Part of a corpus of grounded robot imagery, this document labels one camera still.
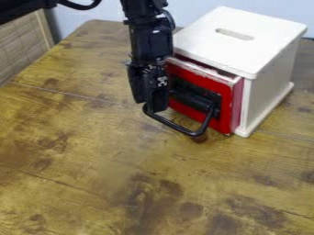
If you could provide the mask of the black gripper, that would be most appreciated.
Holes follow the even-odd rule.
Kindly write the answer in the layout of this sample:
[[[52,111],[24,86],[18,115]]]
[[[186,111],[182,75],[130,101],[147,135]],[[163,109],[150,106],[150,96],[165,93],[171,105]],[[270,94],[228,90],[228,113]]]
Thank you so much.
[[[125,23],[131,41],[127,77],[134,100],[138,104],[146,101],[149,110],[157,113],[167,109],[170,101],[165,61],[173,56],[175,24],[170,17],[135,17]]]

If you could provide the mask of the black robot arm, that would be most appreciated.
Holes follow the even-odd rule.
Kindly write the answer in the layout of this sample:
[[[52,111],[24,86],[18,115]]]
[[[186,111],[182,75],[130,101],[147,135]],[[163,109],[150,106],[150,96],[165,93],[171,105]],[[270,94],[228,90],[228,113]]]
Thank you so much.
[[[103,0],[82,5],[71,0],[0,0],[0,25],[38,11],[62,5],[75,10],[91,10]],[[167,109],[170,100],[165,61],[173,56],[175,23],[166,10],[167,0],[119,0],[129,25],[131,62],[127,76],[134,100],[153,112]]]

